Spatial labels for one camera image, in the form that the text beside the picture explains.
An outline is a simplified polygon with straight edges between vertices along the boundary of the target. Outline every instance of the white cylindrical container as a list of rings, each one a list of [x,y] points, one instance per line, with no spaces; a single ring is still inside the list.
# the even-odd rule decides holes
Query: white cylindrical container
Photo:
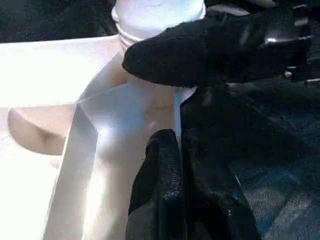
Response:
[[[124,52],[182,22],[202,19],[204,0],[117,0],[112,10]]]

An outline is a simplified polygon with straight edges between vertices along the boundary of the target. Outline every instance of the shiny black material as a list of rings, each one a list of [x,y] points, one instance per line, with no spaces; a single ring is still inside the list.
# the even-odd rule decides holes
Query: shiny black material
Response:
[[[172,130],[151,136],[132,187],[126,240],[186,240],[183,166]]]
[[[259,240],[240,185],[189,132],[181,160],[172,130],[156,132],[133,187],[127,240]]]
[[[291,7],[223,21],[207,18],[134,44],[122,66],[143,80],[163,85],[250,82],[283,74],[303,41],[299,37]]]

